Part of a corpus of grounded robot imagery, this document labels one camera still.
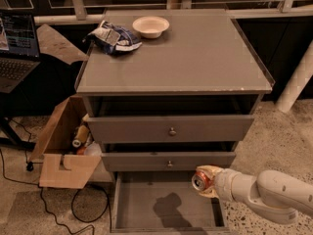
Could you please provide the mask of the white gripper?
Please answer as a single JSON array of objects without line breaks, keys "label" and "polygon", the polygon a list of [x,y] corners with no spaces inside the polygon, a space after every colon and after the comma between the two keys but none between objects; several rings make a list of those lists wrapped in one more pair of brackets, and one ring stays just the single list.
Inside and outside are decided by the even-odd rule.
[{"label": "white gripper", "polygon": [[200,165],[196,171],[203,172],[207,177],[214,177],[214,183],[202,183],[200,195],[207,198],[219,197],[223,201],[250,203],[258,197],[256,177],[215,165]]}]

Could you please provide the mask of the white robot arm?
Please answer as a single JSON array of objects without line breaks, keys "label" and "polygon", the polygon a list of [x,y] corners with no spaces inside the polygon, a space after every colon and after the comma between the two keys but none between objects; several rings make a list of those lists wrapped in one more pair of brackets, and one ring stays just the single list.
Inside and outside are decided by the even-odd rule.
[{"label": "white robot arm", "polygon": [[277,170],[264,170],[253,176],[201,165],[196,168],[192,184],[203,197],[245,204],[275,223],[295,223],[299,212],[313,217],[313,186]]}]

